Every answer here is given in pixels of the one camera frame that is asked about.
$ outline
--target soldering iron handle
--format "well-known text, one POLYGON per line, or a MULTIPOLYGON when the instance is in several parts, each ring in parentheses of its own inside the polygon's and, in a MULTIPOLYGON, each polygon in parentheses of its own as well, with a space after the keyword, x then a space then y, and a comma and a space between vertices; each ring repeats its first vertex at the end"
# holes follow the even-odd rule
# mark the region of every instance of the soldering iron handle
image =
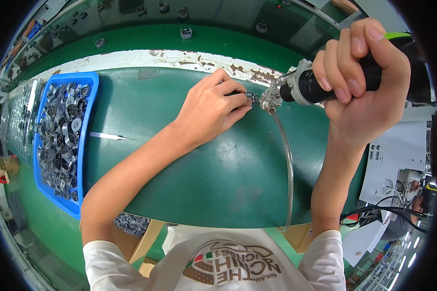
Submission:
MULTIPOLYGON (((411 83, 407 100, 411 102, 429 103, 431 89, 429 75, 425 61, 420 57, 418 49, 411 36, 401 36, 390 39, 390 42, 401 50, 409 59, 411 64, 411 83)), ((366 78, 366 91, 375 91, 379 88, 382 68, 376 63, 369 52, 359 61, 366 78)), ((301 95, 311 103, 318 103, 324 100, 335 99, 335 93, 324 91, 317 82, 312 69, 304 71, 298 80, 301 95)))

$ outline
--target soldering iron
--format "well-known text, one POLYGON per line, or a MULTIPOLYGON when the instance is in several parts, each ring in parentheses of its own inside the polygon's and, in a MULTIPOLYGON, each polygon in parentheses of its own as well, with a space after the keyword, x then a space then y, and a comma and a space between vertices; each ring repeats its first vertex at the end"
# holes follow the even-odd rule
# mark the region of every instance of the soldering iron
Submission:
MULTIPOLYGON (((427 65, 416 47, 414 38, 411 34, 405 32, 386 33, 385 37, 402 51, 410 61, 411 82, 406 100, 415 103, 433 104, 431 101, 431 98, 434 97, 433 85, 429 78, 427 65)), ((359 64, 366 78, 366 91, 377 90, 381 82, 382 68, 376 63, 370 52, 359 60, 359 64)), ((270 84, 270 88, 265 90, 259 98, 260 107, 268 112, 277 122, 286 153, 288 171, 288 213, 285 228, 281 229, 281 231, 285 231, 291 223, 294 186, 293 159, 288 138, 275 109, 282 105, 282 101, 296 101, 298 104, 304 106, 336 99, 333 90, 327 92, 320 87, 311 66, 311 61, 302 59, 295 70, 283 74, 277 80, 273 81, 270 84)))

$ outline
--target white t-shirt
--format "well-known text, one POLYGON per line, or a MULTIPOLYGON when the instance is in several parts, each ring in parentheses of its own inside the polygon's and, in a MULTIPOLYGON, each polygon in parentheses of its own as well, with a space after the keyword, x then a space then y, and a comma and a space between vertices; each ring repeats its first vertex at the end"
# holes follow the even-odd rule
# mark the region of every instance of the white t-shirt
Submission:
POLYGON ((165 257, 143 277, 112 242, 83 248, 91 290, 345 290, 341 235, 320 234, 297 268, 263 229, 168 228, 165 257))

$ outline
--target black cable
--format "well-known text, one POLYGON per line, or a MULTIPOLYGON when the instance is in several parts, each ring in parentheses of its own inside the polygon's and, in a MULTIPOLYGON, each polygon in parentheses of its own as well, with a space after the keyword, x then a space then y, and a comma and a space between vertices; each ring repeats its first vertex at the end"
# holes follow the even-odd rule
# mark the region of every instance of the black cable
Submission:
POLYGON ((390 211, 390 212, 401 211, 401 212, 407 212, 408 214, 414 215, 414 216, 416 216, 418 218, 421 218, 421 219, 427 219, 428 218, 427 215, 425 215, 425 214, 423 214, 421 212, 413 211, 413 210, 408 209, 408 208, 404 209, 404 208, 401 208, 401 207, 377 206, 377 205, 369 205, 369 206, 360 208, 358 210, 355 210, 353 212, 344 214, 344 215, 342 215, 340 217, 345 219, 345 218, 347 218, 350 215, 354 215, 354 214, 358 214, 358 213, 363 213, 363 212, 368 212, 368 211, 372 211, 372 210, 387 210, 387 211, 390 211))
POLYGON ((377 202, 376 206, 378 206, 380 202, 382 202, 382 201, 384 201, 384 200, 386 200, 386 199, 389 199, 389 198, 396 198, 396 199, 398 199, 398 200, 400 201, 401 205, 404 206, 403 201, 401 201, 401 199, 398 198, 397 196, 388 196, 388 197, 385 197, 385 198, 383 198, 383 199, 380 199, 380 201, 377 202))
POLYGON ((397 180, 398 183, 403 185, 403 193, 406 193, 406 187, 402 181, 397 180))
POLYGON ((342 223, 342 225, 346 226, 346 227, 355 227, 358 224, 358 221, 356 222, 352 222, 350 224, 346 224, 346 223, 342 223))
POLYGON ((344 214, 344 215, 340 216, 340 221, 343 221, 348 216, 351 216, 351 215, 354 215, 354 214, 368 212, 368 210, 369 211, 372 211, 372 210, 386 210, 386 211, 389 211, 389 212, 394 213, 397 216, 400 216, 403 219, 405 219, 406 222, 408 222, 414 229, 419 230, 419 231, 421 231, 423 233, 427 233, 427 230, 424 230, 424 229, 420 228, 419 226, 417 226, 416 224, 414 224, 406 216, 405 212, 407 212, 408 214, 414 215, 416 217, 419 217, 419 218, 426 218, 427 217, 426 215, 424 215, 424 214, 422 214, 420 212, 417 212, 417 211, 413 211, 411 209, 403 209, 403 208, 400 208, 400 207, 382 207, 382 206, 370 205, 370 206, 363 207, 363 208, 360 208, 360 209, 358 209, 356 211, 353 211, 353 212, 350 212, 350 213, 347 213, 347 214, 344 214))

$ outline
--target green workbench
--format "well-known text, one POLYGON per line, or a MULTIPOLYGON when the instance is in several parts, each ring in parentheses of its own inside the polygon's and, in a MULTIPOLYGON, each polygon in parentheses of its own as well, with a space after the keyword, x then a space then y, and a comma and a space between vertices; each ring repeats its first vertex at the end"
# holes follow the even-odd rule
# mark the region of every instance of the green workbench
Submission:
MULTIPOLYGON (((175 24, 101 32, 55 50, 26 68, 19 77, 32 78, 67 61, 128 49, 207 52, 279 71, 287 70, 302 58, 293 50, 252 35, 217 27, 192 27, 195 37, 188 41, 178 37, 175 24), (141 33, 143 38, 132 37, 141 33), (102 37, 107 39, 107 44, 96 49, 93 40, 102 37)), ((135 140, 87 138, 83 176, 86 193, 112 166, 173 121, 188 90, 205 76, 196 71, 157 67, 97 73, 99 91, 87 130, 121 134, 135 140)), ((256 84, 243 84, 258 94, 264 90, 256 84)), ((311 189, 324 159, 328 119, 322 108, 295 103, 284 104, 277 113, 288 134, 294 159, 292 224, 307 223, 311 189)), ((350 185, 345 212, 355 208, 363 168, 364 160, 350 185)), ((178 224, 228 228, 282 226, 287 211, 286 177, 285 155, 276 124, 266 112, 254 108, 231 130, 159 173, 126 211, 178 224)))
MULTIPOLYGON (((205 73, 173 68, 122 68, 99 71, 99 93, 88 131, 135 140, 88 137, 83 188, 173 121, 188 90, 205 73)), ((242 81, 260 94, 265 87, 242 81)), ((326 150, 328 119, 322 108, 286 103, 277 109, 294 161, 292 224, 310 222, 309 201, 326 150)), ((350 203, 361 185, 362 167, 350 186, 350 203)), ((126 175, 135 175, 127 170, 126 175)), ((126 212, 177 224, 224 228, 285 225, 285 153, 272 117, 258 106, 230 130, 172 163, 134 198, 126 212)))

